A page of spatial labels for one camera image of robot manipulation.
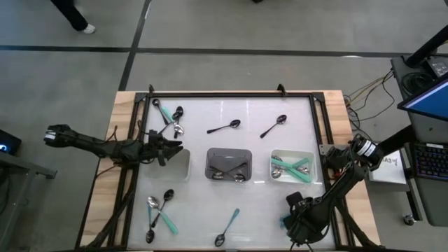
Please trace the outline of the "grey plastic bin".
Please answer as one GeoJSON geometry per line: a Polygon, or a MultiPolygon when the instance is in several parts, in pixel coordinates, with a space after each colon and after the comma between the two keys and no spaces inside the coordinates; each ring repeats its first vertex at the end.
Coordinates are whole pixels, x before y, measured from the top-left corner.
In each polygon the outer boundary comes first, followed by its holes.
{"type": "Polygon", "coordinates": [[[234,168],[241,163],[246,162],[247,166],[231,171],[231,174],[241,173],[245,175],[246,181],[249,181],[252,177],[252,164],[253,155],[252,152],[247,149],[233,149],[233,148],[210,148],[206,153],[206,164],[204,175],[212,181],[229,181],[235,182],[231,176],[225,175],[223,180],[213,180],[211,175],[213,170],[209,167],[216,167],[224,172],[234,168]]]}

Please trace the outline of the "monitor with blue screen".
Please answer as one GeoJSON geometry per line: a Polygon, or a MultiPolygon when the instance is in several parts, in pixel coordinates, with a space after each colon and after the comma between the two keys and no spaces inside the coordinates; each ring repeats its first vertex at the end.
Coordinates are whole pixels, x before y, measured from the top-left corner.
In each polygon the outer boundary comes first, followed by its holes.
{"type": "Polygon", "coordinates": [[[448,74],[404,99],[397,108],[448,122],[448,74]]]}

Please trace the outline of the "black stand beam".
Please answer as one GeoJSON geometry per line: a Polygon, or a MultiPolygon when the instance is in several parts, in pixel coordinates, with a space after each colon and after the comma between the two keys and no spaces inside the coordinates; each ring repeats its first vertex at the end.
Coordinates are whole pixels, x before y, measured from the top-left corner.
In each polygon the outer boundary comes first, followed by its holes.
{"type": "Polygon", "coordinates": [[[416,141],[417,138],[414,133],[414,128],[412,125],[408,125],[389,138],[378,143],[377,146],[381,149],[384,156],[386,156],[401,149],[405,144],[414,143],[416,141]]]}

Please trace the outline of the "black backlit keyboard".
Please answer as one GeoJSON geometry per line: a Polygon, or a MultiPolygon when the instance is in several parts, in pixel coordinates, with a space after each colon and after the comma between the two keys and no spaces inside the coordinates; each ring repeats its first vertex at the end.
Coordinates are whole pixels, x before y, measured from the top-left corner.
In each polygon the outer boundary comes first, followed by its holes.
{"type": "Polygon", "coordinates": [[[412,161],[417,177],[448,181],[448,145],[415,143],[412,161]]]}

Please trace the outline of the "black box with blue light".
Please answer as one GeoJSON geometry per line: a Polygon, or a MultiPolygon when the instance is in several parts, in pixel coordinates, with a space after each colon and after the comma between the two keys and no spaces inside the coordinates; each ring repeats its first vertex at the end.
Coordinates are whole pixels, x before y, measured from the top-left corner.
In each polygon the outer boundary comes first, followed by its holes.
{"type": "Polygon", "coordinates": [[[0,129],[0,152],[16,155],[22,140],[0,129]]]}

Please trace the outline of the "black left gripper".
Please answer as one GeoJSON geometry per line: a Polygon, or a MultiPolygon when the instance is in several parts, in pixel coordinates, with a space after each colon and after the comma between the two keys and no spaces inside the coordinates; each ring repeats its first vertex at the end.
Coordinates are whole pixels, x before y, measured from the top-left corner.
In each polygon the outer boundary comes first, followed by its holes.
{"type": "Polygon", "coordinates": [[[177,153],[183,150],[181,141],[171,141],[159,139],[149,141],[142,145],[139,151],[139,162],[149,164],[157,160],[160,166],[166,165],[166,160],[170,160],[177,153]]]}

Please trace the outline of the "white plastic bin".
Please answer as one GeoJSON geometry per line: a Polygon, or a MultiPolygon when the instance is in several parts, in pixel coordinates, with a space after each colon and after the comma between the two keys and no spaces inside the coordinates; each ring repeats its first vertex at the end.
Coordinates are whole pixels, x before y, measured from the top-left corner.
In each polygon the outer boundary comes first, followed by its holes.
{"type": "Polygon", "coordinates": [[[309,163],[306,164],[306,167],[309,169],[309,175],[311,182],[306,183],[303,180],[300,180],[298,178],[292,177],[290,174],[286,173],[285,171],[282,171],[281,176],[279,178],[272,178],[271,176],[271,160],[269,160],[269,175],[270,178],[273,181],[280,182],[280,183],[302,183],[302,184],[313,184],[317,182],[317,171],[316,171],[316,157],[311,152],[306,151],[297,151],[297,150],[273,150],[271,152],[271,157],[277,156],[281,158],[284,162],[293,164],[296,163],[304,158],[307,158],[309,160],[309,163]]]}
{"type": "Polygon", "coordinates": [[[143,166],[143,174],[151,180],[187,181],[190,174],[190,151],[183,149],[161,166],[157,161],[143,166]]]}

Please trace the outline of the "black metal table frame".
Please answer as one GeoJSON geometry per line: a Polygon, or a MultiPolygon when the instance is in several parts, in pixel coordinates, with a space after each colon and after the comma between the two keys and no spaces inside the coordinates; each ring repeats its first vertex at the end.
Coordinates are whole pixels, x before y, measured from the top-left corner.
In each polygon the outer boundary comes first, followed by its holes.
{"type": "Polygon", "coordinates": [[[273,150],[317,153],[323,143],[345,144],[353,134],[340,91],[290,92],[159,92],[157,98],[169,110],[182,106],[185,134],[183,149],[190,151],[187,181],[151,180],[144,175],[144,164],[137,174],[131,207],[119,218],[114,245],[131,251],[205,251],[214,248],[214,239],[224,231],[236,208],[240,209],[227,232],[225,250],[285,251],[291,241],[280,228],[280,217],[288,212],[286,196],[296,191],[304,196],[319,196],[325,190],[324,177],[316,161],[317,182],[280,183],[270,178],[270,154],[273,150]],[[260,135],[287,115],[263,139],[260,135]],[[236,128],[226,127],[207,134],[207,130],[241,120],[236,128]],[[238,148],[252,152],[252,177],[235,183],[212,181],[204,175],[210,148],[238,148]],[[174,190],[163,212],[178,228],[174,235],[160,216],[151,244],[148,231],[147,201],[174,190]]]}

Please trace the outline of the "grey desk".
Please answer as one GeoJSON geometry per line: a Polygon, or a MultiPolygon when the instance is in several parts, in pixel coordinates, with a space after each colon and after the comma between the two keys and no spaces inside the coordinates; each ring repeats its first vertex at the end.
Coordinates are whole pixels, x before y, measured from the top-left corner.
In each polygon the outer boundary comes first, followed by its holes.
{"type": "MultiPolygon", "coordinates": [[[[409,145],[412,161],[412,146],[417,143],[448,145],[448,122],[410,113],[409,118],[414,128],[417,141],[409,145]]],[[[415,177],[428,222],[432,226],[448,227],[448,181],[439,181],[415,177]]]]}

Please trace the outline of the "person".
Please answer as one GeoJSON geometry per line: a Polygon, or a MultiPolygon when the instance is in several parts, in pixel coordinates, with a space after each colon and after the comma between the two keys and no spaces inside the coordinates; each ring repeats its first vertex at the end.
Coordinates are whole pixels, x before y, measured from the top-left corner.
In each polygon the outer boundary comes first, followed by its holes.
{"type": "Polygon", "coordinates": [[[75,6],[75,0],[50,0],[77,32],[93,34],[96,27],[90,24],[75,6]]]}

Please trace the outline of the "white labelled box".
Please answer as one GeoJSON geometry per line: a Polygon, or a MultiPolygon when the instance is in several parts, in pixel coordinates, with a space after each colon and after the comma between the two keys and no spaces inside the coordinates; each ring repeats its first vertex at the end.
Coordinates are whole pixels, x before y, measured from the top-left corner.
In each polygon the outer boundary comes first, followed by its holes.
{"type": "Polygon", "coordinates": [[[372,182],[405,185],[407,181],[403,169],[401,151],[397,150],[384,157],[379,168],[369,173],[369,180],[372,182]]]}

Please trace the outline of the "black computer case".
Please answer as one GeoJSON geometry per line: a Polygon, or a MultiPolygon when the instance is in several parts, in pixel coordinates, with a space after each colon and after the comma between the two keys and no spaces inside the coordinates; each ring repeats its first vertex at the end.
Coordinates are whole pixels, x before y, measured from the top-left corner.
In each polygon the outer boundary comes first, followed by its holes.
{"type": "Polygon", "coordinates": [[[448,74],[448,56],[430,56],[416,66],[407,66],[407,57],[391,59],[391,70],[403,99],[433,87],[448,74]]]}

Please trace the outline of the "black slanted pole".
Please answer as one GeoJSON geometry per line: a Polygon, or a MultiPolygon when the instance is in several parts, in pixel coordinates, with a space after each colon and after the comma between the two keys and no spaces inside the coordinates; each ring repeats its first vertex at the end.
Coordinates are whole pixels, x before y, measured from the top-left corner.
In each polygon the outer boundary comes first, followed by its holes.
{"type": "Polygon", "coordinates": [[[431,55],[433,51],[438,49],[445,41],[448,40],[448,24],[445,25],[436,35],[423,44],[416,52],[405,60],[408,67],[415,67],[424,59],[431,55]]]}

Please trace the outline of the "grey metal stand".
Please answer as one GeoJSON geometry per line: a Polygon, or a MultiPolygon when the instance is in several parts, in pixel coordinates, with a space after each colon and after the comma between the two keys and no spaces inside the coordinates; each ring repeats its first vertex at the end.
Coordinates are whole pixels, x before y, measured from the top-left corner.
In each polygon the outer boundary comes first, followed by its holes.
{"type": "Polygon", "coordinates": [[[0,152],[0,252],[5,252],[37,175],[54,179],[57,170],[0,152]]]}

